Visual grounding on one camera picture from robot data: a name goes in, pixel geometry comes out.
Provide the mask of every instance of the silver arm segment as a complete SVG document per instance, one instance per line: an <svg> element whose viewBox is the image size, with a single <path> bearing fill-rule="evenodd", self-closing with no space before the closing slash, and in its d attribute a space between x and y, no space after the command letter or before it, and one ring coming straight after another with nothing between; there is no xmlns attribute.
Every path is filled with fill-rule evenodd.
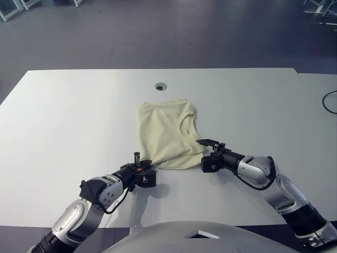
<svg viewBox="0 0 337 253"><path fill-rule="evenodd" d="M91 180L105 185L98 196L99 203L105 209L109 208L116 199L123 194L122 181L111 174L104 177L96 177ZM100 225L105 212L98 204L92 204L82 198L71 203L51 231L40 243L31 248L31 252L73 252L88 236L90 236Z"/></svg>
<svg viewBox="0 0 337 253"><path fill-rule="evenodd" d="M247 156L240 161L237 175L261 188L270 182L271 171L272 164L268 157ZM275 171L276 177L272 184L260 192L267 203L293 228L297 239L305 247L311 248L336 241L336 228L320 216L293 182L280 173L276 164Z"/></svg>
<svg viewBox="0 0 337 253"><path fill-rule="evenodd" d="M106 209L123 194L122 182L113 175L92 180L106 183L106 188L99 197L100 203ZM52 232L63 243L76 248L98 228L103 215L104 211L98 205L92 205L86 199L78 199L66 208L52 226Z"/></svg>

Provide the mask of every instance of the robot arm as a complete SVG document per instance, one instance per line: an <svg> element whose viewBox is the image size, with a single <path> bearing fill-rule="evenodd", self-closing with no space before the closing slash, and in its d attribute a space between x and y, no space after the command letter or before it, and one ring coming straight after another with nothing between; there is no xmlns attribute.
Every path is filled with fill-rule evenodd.
<svg viewBox="0 0 337 253"><path fill-rule="evenodd" d="M337 240L337 230L308 202L307 198L278 169L271 157L244 156L225 148L224 143L198 140L211 146L210 156L202 158L201 169L205 173L226 168L246 185L260 190L262 196L291 226L300 243L309 249L317 249Z"/></svg>
<svg viewBox="0 0 337 253"><path fill-rule="evenodd" d="M113 174L81 182L81 199L71 203L51 230L27 253L71 253L100 225L103 215L111 214L123 202L135 185L142 188L156 186L156 171L151 161L140 161L134 153L134 163L128 163ZM123 199L113 208L107 209L123 191Z"/></svg>

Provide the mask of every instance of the yellow t-shirt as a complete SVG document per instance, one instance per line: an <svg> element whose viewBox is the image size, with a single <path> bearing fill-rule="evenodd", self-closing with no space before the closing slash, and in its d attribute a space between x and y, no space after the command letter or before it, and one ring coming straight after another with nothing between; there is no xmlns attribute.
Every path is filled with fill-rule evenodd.
<svg viewBox="0 0 337 253"><path fill-rule="evenodd" d="M194 106L186 99L152 104L137 112L138 142L142 160L160 169L182 170L198 165L204 147L194 128Z"/></svg>

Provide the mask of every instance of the white table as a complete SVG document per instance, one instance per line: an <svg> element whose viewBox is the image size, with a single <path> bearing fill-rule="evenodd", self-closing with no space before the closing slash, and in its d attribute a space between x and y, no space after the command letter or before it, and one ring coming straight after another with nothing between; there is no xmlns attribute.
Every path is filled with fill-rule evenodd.
<svg viewBox="0 0 337 253"><path fill-rule="evenodd" d="M164 82L159 92L154 84ZM143 101L186 98L203 138L271 155L327 219L337 220L336 116L294 69L29 71L0 106L0 225L50 227L82 179L113 173L137 150ZM101 227L172 220L285 223L228 171L160 170Z"/></svg>

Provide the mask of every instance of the black cable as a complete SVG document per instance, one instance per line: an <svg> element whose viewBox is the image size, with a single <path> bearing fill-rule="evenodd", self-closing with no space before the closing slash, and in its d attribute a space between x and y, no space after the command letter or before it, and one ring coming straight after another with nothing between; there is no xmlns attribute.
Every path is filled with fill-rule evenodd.
<svg viewBox="0 0 337 253"><path fill-rule="evenodd" d="M111 211L108 211L108 210L105 209L105 207L102 205L102 203L100 203L100 201L97 200L97 199L95 198L95 194L93 193L91 187L88 185L88 182L83 181L82 183L87 185L87 188L88 188L88 190L89 190L89 193L90 193L91 196L92 196L92 200L95 199L95 202L92 203L92 204L93 204L93 205L98 205L98 206L103 210L103 212L104 212L105 214L107 214L107 215L112 214L112 213L117 209L117 207L120 206L120 204L124 201L124 199L125 199L126 196L127 196L127 193L130 191L130 188L131 188L131 186L129 186L129 187L127 188L126 193L125 193L124 197L122 198L122 200L121 200L121 201L120 201L120 202L119 202L119 203L118 203L118 204L117 204Z"/></svg>
<svg viewBox="0 0 337 253"><path fill-rule="evenodd" d="M328 112L337 114L337 112L334 112L334 111L329 110L329 109L326 107L325 103L324 103L324 100L325 100L326 96L328 96L328 95L330 95L331 93L334 93L334 92L337 92L337 90L336 90L336 91L332 91L332 92L327 93L327 94L323 97L323 99L322 99L322 104L323 104L324 108L325 108Z"/></svg>
<svg viewBox="0 0 337 253"><path fill-rule="evenodd" d="M126 193L124 194L124 197L122 198L122 200L111 210L111 211L108 211L105 209L105 207L100 203L100 201L98 201L96 204L99 205L100 208L102 208L102 210L107 214L107 215L110 215L112 214L116 209L117 207L120 206L120 204L125 200L126 196L127 196L127 193L130 191L130 187L127 188L126 190Z"/></svg>
<svg viewBox="0 0 337 253"><path fill-rule="evenodd" d="M246 185L248 185L249 187L255 189L255 190L258 190L258 191L262 191L262 190L265 190L267 189L275 180L276 178L276 169L275 169L275 163L274 163L274 160L272 157L268 157L270 159L270 162L272 164L272 168L271 168L271 172L270 172L270 176L272 177L269 181L269 183L267 185L265 185L264 187L261 187L261 188L258 188L258 187L255 187L253 185L251 185L250 183L246 182L243 178L241 178L237 173L234 174L237 178L239 178L242 182L244 182Z"/></svg>

